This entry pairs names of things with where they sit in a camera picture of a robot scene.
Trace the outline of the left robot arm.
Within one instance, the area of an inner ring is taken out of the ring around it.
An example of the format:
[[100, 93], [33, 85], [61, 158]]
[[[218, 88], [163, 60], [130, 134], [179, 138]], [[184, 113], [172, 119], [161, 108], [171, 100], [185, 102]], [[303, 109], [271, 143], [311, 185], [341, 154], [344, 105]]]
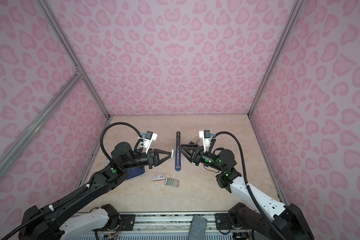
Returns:
[[53, 210], [48, 206], [29, 208], [23, 217], [22, 223], [26, 226], [19, 231], [19, 239], [61, 239], [63, 223], [96, 198], [118, 187], [129, 176], [128, 169], [144, 166], [152, 169], [172, 158], [173, 153], [150, 149], [147, 154], [136, 154], [129, 143], [117, 144], [109, 164], [94, 173], [84, 186], [52, 203]]

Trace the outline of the staple tray with staples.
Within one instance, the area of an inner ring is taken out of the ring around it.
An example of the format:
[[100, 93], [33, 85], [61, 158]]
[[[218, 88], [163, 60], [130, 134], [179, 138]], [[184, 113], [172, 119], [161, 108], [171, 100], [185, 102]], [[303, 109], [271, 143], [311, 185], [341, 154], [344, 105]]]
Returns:
[[171, 187], [178, 187], [180, 185], [180, 181], [177, 180], [177, 179], [166, 178], [165, 179], [165, 185], [166, 186], [171, 186]]

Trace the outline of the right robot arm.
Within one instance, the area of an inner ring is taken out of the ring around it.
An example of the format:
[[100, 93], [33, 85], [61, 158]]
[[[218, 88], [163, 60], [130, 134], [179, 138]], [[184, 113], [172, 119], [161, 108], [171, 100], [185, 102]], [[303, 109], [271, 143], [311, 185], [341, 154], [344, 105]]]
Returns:
[[231, 150], [222, 149], [217, 155], [199, 145], [181, 145], [180, 152], [195, 165], [203, 164], [219, 173], [220, 188], [244, 200], [229, 210], [233, 221], [248, 227], [269, 240], [313, 240], [315, 237], [300, 208], [285, 205], [269, 197], [235, 169], [237, 164]]

